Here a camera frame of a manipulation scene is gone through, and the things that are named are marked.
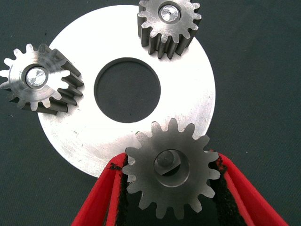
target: gear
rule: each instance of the gear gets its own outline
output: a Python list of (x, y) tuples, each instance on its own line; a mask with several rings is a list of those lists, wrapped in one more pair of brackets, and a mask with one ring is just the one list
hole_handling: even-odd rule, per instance
[(80, 72), (57, 49), (41, 44), (36, 50), (26, 45), (26, 53), (15, 49), (16, 60), (6, 58), (9, 70), (0, 71), (7, 82), (0, 89), (11, 91), (9, 101), (18, 108), (43, 113), (67, 112), (67, 104), (77, 105), (74, 96), (82, 96), (77, 87), (84, 85)]
[(190, 0), (142, 0), (139, 2), (138, 35), (141, 45), (158, 58), (167, 53), (171, 59), (181, 55), (198, 30), (201, 15), (199, 3)]
[[(218, 153), (203, 151), (209, 137), (202, 136), (194, 140), (192, 123), (183, 132), (179, 132), (176, 119), (170, 120), (168, 131), (162, 131), (160, 125), (153, 122), (151, 132), (152, 137), (141, 132), (136, 134), (142, 145), (140, 149), (126, 149), (126, 153), (135, 159), (134, 164), (123, 168), (125, 174), (135, 176), (135, 181), (128, 186), (127, 191), (142, 191), (139, 202), (141, 209), (155, 202), (157, 218), (163, 218), (167, 208), (172, 207), (176, 218), (183, 219), (185, 204), (200, 212), (202, 206), (198, 196), (203, 194), (213, 198), (215, 195), (213, 189), (207, 185), (207, 180), (220, 177), (218, 171), (208, 166), (218, 159)], [(173, 169), (164, 175), (158, 173), (157, 164), (161, 167), (171, 166), (176, 156), (180, 159), (176, 172)]]

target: dark gray surface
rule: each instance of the dark gray surface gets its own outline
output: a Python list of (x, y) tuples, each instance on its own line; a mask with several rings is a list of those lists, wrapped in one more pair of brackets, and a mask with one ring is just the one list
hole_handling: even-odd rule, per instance
[[(216, 81), (209, 147), (230, 157), (296, 226), (301, 222), (299, 2), (201, 1), (203, 20), (197, 33)], [(7, 68), (4, 58), (14, 58), (13, 49), (50, 44), (89, 11), (137, 3), (1, 0), (0, 68)], [(6, 95), (0, 91), (0, 225), (68, 225), (96, 179), (68, 164), (48, 142), (37, 115), (18, 110)], [(128, 225), (169, 225), (152, 218), (153, 207), (138, 210), (137, 202), (137, 197), (130, 200)], [(192, 219), (203, 215), (191, 213), (179, 224), (194, 225)]]

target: washer hole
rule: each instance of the washer hole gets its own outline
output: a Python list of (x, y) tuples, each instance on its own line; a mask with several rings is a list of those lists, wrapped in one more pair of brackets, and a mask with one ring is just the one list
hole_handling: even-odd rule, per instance
[(119, 58), (98, 74), (94, 94), (100, 110), (123, 123), (149, 116), (160, 99), (160, 83), (153, 69), (135, 58)]

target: metal washer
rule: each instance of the metal washer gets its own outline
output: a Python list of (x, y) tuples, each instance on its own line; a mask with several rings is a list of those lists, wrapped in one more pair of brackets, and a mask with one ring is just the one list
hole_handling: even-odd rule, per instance
[[(63, 29), (51, 43), (81, 72), (83, 97), (68, 113), (39, 113), (40, 123), (53, 147), (81, 171), (98, 177), (108, 161), (127, 147), (140, 147), (137, 131), (151, 136), (151, 123), (167, 130), (171, 118), (179, 131), (195, 124), (195, 139), (206, 134), (215, 104), (212, 68), (200, 43), (194, 38), (182, 56), (161, 60), (142, 48), (137, 35), (138, 6), (122, 5), (90, 12)], [(116, 59), (134, 58), (145, 62), (156, 73), (161, 96), (156, 109), (145, 119), (121, 123), (99, 109), (95, 80), (99, 72)]]

